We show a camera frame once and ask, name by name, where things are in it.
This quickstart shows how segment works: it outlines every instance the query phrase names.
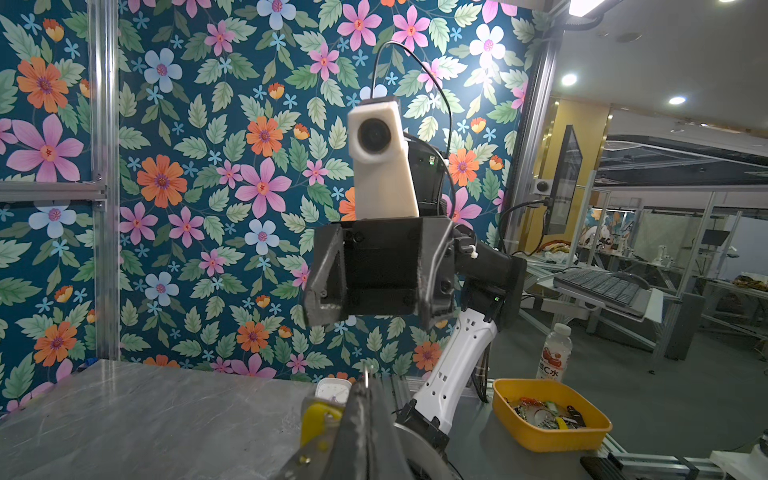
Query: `bottle cap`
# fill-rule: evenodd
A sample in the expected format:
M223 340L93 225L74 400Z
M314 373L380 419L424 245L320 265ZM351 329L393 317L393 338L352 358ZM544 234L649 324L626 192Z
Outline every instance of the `bottle cap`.
M554 325L554 331L557 333L560 333L561 335L570 336L571 335L571 327L564 324L564 323L556 323Z

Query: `table surface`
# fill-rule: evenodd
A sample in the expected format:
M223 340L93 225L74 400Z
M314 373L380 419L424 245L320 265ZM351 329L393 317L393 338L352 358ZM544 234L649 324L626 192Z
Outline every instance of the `table surface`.
M101 360L0 422L0 478L267 479L298 448L313 384ZM465 480L589 480L587 452L523 449L462 397L448 455Z

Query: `yellow tray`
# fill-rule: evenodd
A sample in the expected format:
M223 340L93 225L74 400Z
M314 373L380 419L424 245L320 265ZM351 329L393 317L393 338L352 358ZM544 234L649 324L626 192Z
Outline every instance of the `yellow tray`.
M611 420L571 387L552 380L498 379L493 382L493 411L518 443L532 452L597 450L612 429ZM521 419L514 405L529 397L542 402L573 406L584 417L586 429L544 430Z

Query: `plastic bottle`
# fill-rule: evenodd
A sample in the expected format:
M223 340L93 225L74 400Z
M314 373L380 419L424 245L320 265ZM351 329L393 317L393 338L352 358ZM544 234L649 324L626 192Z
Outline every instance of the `plastic bottle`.
M536 378L562 382L572 349L571 327L564 323L556 323L544 342Z

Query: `keyboard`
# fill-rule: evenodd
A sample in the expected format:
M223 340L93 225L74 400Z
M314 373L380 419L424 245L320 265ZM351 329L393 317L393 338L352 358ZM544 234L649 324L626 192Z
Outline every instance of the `keyboard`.
M578 269L563 272L553 279L555 286L586 293L614 310L643 317L650 300L650 290L627 282L608 272Z

